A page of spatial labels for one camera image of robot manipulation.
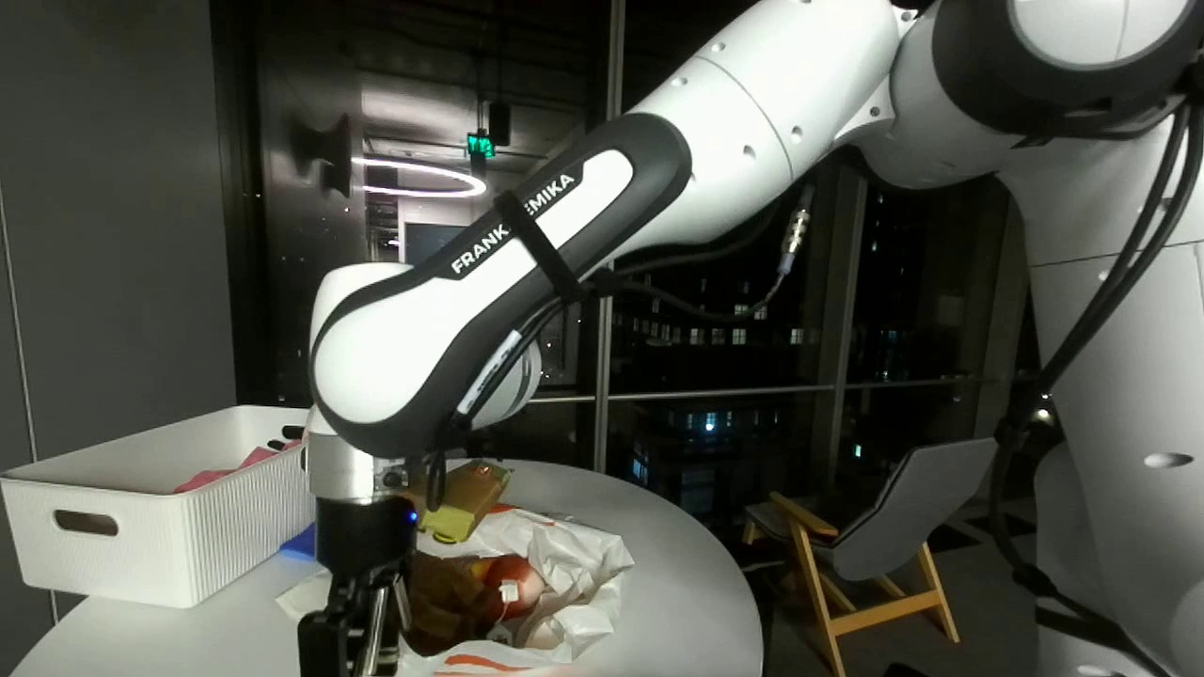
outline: round white table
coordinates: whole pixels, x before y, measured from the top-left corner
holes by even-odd
[[[606,472],[503,464],[507,505],[572,516],[625,536],[636,566],[618,630],[579,654],[587,677],[761,677],[754,589],[729,551],[671,501]],[[197,608],[87,598],[19,677],[295,677],[296,630],[280,608],[316,564],[272,558]]]

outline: white plastic bin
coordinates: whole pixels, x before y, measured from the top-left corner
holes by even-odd
[[[296,447],[241,467],[305,412],[228,406],[7,469],[28,587],[201,604],[314,521]],[[234,472],[177,493],[201,469]]]

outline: wall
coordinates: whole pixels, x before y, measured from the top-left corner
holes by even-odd
[[[0,467],[234,401],[212,59],[207,0],[0,2]],[[10,533],[0,627],[0,673],[48,627]]]
[[[324,0],[258,0],[257,100],[262,160],[262,232],[272,294],[272,391],[310,401],[310,312],[330,268],[372,257],[366,197],[329,185],[296,130],[330,130],[347,118],[347,150],[361,145],[361,95],[342,20]]]

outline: chair backrest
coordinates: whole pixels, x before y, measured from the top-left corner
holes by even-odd
[[[843,579],[903,566],[977,493],[995,451],[991,435],[905,451],[875,493],[875,505],[833,544],[833,566]]]

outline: green light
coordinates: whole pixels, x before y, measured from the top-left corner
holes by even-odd
[[[484,160],[498,159],[498,145],[483,128],[465,130],[463,150],[465,150],[465,159],[484,159]]]

